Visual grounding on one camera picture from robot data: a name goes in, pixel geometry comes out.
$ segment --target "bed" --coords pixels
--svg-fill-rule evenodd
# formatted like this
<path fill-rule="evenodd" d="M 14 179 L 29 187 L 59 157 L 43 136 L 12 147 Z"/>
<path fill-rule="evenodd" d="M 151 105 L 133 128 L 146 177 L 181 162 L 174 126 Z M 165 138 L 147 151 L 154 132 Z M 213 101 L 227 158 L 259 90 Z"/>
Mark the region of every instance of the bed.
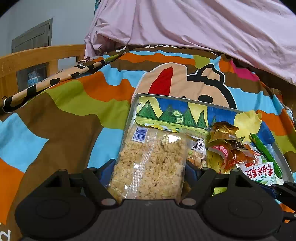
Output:
<path fill-rule="evenodd" d="M 94 22 L 104 8 L 99 6 Z M 16 206 L 53 172 L 78 173 L 117 158 L 136 93 L 210 101 L 249 112 L 250 120 L 259 118 L 268 126 L 296 172 L 294 85 L 217 49 L 166 43 L 108 46 L 113 48 L 108 53 L 87 58 L 85 45 L 0 58 L 0 191 L 5 197 L 0 199 L 0 231 L 10 230 L 10 240 L 20 237 Z M 68 57 L 77 57 L 76 65 L 58 72 L 57 60 Z M 41 63 L 48 63 L 50 77 L 18 93 L 15 72 Z"/>

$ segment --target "red cartoon tongue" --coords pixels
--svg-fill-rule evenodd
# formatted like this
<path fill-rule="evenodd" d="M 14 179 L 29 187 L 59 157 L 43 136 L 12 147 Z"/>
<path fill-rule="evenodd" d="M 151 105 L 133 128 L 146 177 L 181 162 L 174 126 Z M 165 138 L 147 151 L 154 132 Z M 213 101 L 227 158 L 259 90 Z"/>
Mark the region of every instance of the red cartoon tongue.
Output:
<path fill-rule="evenodd" d="M 148 94 L 169 95 L 173 76 L 173 67 L 164 69 L 157 79 L 152 83 Z"/>

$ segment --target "wooden headboard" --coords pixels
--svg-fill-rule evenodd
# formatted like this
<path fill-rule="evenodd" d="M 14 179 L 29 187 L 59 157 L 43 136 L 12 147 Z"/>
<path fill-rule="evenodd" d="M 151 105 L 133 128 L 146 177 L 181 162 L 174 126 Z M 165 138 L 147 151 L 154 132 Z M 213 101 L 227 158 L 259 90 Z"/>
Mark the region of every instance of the wooden headboard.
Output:
<path fill-rule="evenodd" d="M 58 72 L 58 60 L 76 57 L 84 58 L 85 44 L 57 45 L 24 50 L 0 57 L 0 101 L 18 92 L 16 72 L 37 64 L 47 63 L 47 76 Z"/>

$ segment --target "cartoon eye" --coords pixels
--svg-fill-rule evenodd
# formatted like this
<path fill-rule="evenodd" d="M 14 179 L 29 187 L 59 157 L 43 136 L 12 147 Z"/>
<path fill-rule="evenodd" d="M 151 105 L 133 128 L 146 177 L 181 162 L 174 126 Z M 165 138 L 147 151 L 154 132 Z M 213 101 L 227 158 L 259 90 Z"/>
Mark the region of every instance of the cartoon eye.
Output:
<path fill-rule="evenodd" d="M 208 95 L 200 95 L 198 97 L 198 100 L 202 101 L 202 102 L 207 102 L 207 103 L 212 103 L 213 102 L 213 98 L 211 96 L 208 96 Z"/>

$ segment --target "green wrapper stick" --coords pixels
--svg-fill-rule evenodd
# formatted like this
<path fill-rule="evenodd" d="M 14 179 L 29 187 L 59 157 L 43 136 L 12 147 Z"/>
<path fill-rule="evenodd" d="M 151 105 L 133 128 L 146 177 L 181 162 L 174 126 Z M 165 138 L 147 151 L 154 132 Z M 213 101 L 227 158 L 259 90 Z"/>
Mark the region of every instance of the green wrapper stick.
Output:
<path fill-rule="evenodd" d="M 250 134 L 250 139 L 251 141 L 255 144 L 257 149 L 261 151 L 263 156 L 269 161 L 273 162 L 274 164 L 274 173 L 276 174 L 277 177 L 281 178 L 283 175 L 283 172 L 279 165 L 276 163 L 274 157 L 270 154 L 266 146 L 263 144 L 263 142 L 259 139 L 259 137 L 256 134 Z"/>

